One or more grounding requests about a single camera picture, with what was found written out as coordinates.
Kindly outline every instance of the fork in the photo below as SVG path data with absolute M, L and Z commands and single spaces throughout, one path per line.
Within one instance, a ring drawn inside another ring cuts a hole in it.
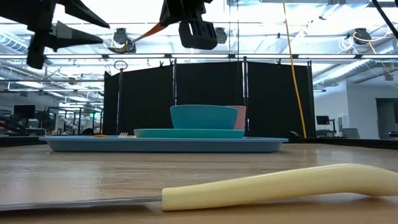
M 120 133 L 118 138 L 126 138 L 128 137 L 129 133 Z
M 136 138 L 136 136 L 130 136 L 129 133 L 120 133 L 118 138 Z

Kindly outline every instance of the cream knife handle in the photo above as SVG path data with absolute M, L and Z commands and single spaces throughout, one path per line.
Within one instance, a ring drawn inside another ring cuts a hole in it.
M 373 166 L 339 164 L 171 187 L 162 191 L 162 209 L 215 208 L 335 193 L 398 195 L 398 173 Z

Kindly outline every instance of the black curtain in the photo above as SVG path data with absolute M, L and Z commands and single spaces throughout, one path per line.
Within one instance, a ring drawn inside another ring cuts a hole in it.
M 121 97 L 121 132 L 141 128 L 173 128 L 173 68 L 124 72 Z
M 104 75 L 103 134 L 116 134 L 118 117 L 119 75 Z
M 243 105 L 242 62 L 178 64 L 178 105 Z
M 315 137 L 310 67 L 295 66 L 298 92 L 308 137 Z M 249 135 L 286 138 L 303 136 L 299 104 L 290 65 L 248 62 Z

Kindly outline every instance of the knife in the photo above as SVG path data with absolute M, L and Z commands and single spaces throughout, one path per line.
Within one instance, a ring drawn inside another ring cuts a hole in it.
M 398 195 L 398 173 L 360 164 L 337 164 L 162 190 L 161 197 L 1 205 L 0 211 L 79 208 L 161 202 L 163 211 L 227 207 L 297 197 L 356 193 Z

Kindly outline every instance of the table surface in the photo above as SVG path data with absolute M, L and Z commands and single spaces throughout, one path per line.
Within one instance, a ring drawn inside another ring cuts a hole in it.
M 357 163 L 398 171 L 398 151 L 284 144 L 273 154 L 61 153 L 0 149 L 0 204 L 160 195 L 164 187 L 280 170 Z M 260 205 L 161 212 L 159 203 L 0 215 L 0 223 L 397 223 L 398 197 L 322 195 Z

